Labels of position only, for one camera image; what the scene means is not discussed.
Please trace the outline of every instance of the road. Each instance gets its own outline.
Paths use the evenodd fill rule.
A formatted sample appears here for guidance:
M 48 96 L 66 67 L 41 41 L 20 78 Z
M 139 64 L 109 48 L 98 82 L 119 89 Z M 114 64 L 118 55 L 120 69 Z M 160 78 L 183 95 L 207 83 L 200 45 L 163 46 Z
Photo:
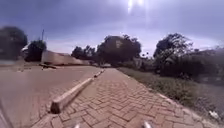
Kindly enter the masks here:
M 26 128 L 47 114 L 50 101 L 93 76 L 100 69 L 88 66 L 0 71 L 0 97 L 15 128 Z

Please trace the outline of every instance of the sky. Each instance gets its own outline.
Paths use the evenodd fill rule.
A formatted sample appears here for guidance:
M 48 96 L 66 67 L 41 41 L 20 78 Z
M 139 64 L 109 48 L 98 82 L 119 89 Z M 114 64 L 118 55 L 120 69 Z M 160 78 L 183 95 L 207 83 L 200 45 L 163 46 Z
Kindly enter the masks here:
M 18 26 L 29 40 L 44 29 L 48 49 L 63 53 L 128 34 L 153 54 L 169 33 L 183 34 L 195 48 L 223 46 L 223 7 L 223 0 L 0 0 L 0 27 Z

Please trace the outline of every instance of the concrete curb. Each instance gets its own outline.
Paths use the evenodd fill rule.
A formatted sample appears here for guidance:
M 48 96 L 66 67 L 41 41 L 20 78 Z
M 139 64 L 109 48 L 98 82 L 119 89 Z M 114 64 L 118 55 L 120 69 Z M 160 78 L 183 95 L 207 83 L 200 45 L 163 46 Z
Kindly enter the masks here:
M 51 113 L 59 114 L 64 109 L 64 107 L 66 107 L 77 96 L 77 94 L 80 91 L 82 91 L 87 85 L 89 85 L 94 80 L 94 78 L 97 78 L 104 71 L 105 71 L 104 69 L 101 70 L 100 72 L 95 74 L 93 76 L 93 78 L 86 79 L 82 83 L 76 85 L 72 89 L 68 90 L 67 92 L 65 92 L 61 96 L 59 96 L 56 99 L 54 99 L 52 101 L 52 104 L 51 104 L 51 107 L 50 107 Z

